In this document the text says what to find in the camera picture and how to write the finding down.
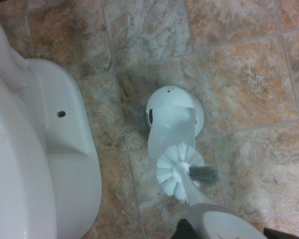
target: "brush holder lid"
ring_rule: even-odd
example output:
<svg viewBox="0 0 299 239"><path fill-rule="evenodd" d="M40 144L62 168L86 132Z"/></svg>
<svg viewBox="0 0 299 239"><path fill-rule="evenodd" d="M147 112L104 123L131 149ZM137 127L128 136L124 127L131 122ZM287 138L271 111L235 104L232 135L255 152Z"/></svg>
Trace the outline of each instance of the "brush holder lid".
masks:
<svg viewBox="0 0 299 239"><path fill-rule="evenodd" d="M146 113L151 128L148 152L155 163L169 146L185 142L194 148L195 138L204 127L201 102L177 86L156 90L147 102Z"/></svg>

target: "toilet brush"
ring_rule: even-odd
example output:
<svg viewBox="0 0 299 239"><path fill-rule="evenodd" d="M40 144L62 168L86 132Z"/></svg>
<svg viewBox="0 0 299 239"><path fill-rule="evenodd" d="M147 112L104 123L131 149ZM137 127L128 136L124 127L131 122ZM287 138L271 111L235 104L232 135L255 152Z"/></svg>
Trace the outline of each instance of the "toilet brush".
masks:
<svg viewBox="0 0 299 239"><path fill-rule="evenodd" d="M202 156L184 142L163 152L157 161L156 175L164 192L168 196L175 195L182 203L188 201L187 191L192 194L199 190L200 182L210 186L218 180L216 170L205 166Z"/></svg>

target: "toilet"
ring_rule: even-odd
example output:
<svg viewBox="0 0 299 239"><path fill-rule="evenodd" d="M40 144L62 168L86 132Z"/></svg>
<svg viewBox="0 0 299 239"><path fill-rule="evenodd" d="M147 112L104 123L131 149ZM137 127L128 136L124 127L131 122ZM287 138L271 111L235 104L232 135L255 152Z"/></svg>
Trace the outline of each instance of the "toilet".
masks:
<svg viewBox="0 0 299 239"><path fill-rule="evenodd" d="M170 146L184 142L194 148L205 125L201 102L191 92L177 86L156 90L147 102L146 114L150 128L148 154L155 164ZM184 218L200 238L266 239L232 210L212 202L187 173L184 175L186 178L182 178L182 182L190 205Z"/></svg>
<svg viewBox="0 0 299 239"><path fill-rule="evenodd" d="M0 25L0 239L79 239L101 198L81 92L44 59L24 59Z"/></svg>

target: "toilet bolt hole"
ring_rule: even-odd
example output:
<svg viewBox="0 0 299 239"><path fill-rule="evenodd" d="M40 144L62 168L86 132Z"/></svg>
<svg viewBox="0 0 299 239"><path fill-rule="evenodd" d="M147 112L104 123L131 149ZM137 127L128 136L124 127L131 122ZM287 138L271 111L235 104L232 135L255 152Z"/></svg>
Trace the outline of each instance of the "toilet bolt hole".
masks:
<svg viewBox="0 0 299 239"><path fill-rule="evenodd" d="M64 111L60 111L60 112L58 112L58 117L59 118L62 118L62 117L64 117L65 116L65 112Z"/></svg>

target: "toilet bowl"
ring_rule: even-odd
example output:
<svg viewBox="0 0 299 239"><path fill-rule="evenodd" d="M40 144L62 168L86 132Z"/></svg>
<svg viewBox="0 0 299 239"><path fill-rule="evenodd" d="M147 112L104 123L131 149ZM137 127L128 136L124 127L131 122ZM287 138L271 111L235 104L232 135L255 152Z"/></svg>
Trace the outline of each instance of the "toilet bowl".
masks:
<svg viewBox="0 0 299 239"><path fill-rule="evenodd" d="M51 61L22 58L0 26L0 239L79 239L100 198L76 82Z"/></svg>

